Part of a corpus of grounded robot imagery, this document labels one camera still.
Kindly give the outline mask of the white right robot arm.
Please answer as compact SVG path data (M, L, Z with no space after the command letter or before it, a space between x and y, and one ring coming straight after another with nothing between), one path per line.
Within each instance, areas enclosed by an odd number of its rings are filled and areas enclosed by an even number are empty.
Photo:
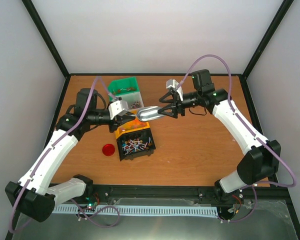
M194 91L184 93L175 79L166 82L167 93L159 99L166 106L158 110L160 115L178 118L185 110L203 107L217 118L230 132L243 153L243 158L228 176L214 183L214 194L218 202L224 202L230 194L245 186L253 185L278 172L281 146L276 140L268 140L257 131L239 111L229 93L215 89L207 69L192 72Z

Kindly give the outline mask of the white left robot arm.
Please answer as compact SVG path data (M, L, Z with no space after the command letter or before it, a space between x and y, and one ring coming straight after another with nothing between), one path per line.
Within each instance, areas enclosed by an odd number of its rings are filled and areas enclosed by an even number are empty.
M119 126L135 119L128 103L122 98L104 103L97 108L102 96L97 90L82 88L76 95L52 133L51 139L27 173L15 183L10 181L5 193L13 208L37 222L45 221L58 205L79 197L82 201L93 198L93 180L81 174L50 187L51 180L68 153L85 133L98 126L108 126L113 133Z

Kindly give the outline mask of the silver metal scoop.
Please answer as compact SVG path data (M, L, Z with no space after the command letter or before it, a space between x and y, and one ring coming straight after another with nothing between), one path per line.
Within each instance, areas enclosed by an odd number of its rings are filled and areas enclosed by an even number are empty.
M141 122L149 122L153 120L158 120L164 117L164 115L158 114L159 106L147 106L141 107L136 110L136 118Z

